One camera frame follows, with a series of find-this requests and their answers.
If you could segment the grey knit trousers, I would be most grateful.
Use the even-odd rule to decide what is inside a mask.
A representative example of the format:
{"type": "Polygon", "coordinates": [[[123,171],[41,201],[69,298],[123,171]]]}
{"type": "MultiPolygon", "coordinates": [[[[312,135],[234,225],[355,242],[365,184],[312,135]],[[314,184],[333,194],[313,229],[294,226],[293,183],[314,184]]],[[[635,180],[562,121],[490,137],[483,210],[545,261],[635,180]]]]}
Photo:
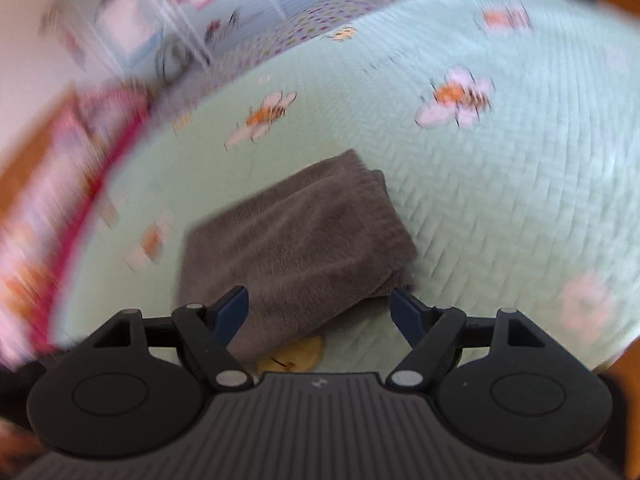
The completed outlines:
{"type": "Polygon", "coordinates": [[[417,256],[384,174],[349,150],[190,229],[176,301],[210,306],[245,287],[248,315],[229,351],[252,362],[408,285],[417,256]]]}

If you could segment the floral rolled duvet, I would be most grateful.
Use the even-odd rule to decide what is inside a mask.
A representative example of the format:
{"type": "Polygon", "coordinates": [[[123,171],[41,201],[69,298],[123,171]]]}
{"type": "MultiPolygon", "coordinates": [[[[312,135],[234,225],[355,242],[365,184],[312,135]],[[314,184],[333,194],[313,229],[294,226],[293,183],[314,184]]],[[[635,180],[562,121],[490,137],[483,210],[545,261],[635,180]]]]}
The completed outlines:
{"type": "Polygon", "coordinates": [[[1,362],[35,354],[32,333],[54,283],[54,260],[77,208],[90,196],[128,119],[69,106],[1,218],[1,362]]]}

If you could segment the mint green quilted bedspread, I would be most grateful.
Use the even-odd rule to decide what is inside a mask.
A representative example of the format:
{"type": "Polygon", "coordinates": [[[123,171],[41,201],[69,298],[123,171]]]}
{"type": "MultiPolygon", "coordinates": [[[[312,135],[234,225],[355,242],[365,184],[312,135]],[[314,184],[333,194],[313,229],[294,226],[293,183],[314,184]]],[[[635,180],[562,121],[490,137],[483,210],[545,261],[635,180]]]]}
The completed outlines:
{"type": "Polygon", "coordinates": [[[583,363],[639,335],[639,23],[588,0],[399,0],[145,133],[88,221],[53,321],[165,315],[198,222],[354,150],[385,176],[413,290],[520,310],[583,363]]]}

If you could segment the sliding door wardrobe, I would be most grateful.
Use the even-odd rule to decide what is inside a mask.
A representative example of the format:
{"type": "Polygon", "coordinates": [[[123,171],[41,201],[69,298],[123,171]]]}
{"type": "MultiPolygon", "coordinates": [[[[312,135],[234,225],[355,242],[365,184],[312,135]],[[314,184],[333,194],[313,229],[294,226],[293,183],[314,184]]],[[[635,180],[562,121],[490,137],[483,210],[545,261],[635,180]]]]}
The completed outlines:
{"type": "Polygon", "coordinates": [[[118,78],[171,84],[323,0],[55,0],[77,49],[118,78]]]}

